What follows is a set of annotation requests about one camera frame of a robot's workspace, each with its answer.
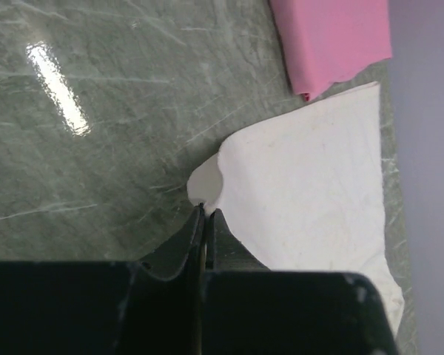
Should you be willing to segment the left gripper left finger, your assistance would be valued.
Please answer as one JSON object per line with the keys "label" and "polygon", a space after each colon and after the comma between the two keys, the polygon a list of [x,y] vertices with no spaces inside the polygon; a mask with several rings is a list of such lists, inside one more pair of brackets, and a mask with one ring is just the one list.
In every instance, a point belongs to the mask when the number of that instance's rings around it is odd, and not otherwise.
{"label": "left gripper left finger", "polygon": [[203,227],[136,261],[1,261],[0,354],[190,352]]}

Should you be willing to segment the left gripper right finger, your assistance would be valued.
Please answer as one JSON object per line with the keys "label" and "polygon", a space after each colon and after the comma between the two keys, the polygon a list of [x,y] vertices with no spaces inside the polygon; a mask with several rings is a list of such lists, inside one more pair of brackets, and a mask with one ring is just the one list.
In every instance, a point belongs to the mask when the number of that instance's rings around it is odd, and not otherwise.
{"label": "left gripper right finger", "polygon": [[230,270],[216,243],[235,237],[221,210],[208,220],[204,354],[398,354],[380,293],[361,274]]}

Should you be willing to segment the white t shirt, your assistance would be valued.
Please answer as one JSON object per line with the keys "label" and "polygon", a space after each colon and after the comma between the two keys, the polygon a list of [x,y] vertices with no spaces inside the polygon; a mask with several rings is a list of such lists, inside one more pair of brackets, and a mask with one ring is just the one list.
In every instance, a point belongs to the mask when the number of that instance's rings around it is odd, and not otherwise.
{"label": "white t shirt", "polygon": [[350,271],[380,292],[393,331],[405,300],[386,260],[380,84],[230,135],[187,182],[207,214],[271,270]]}

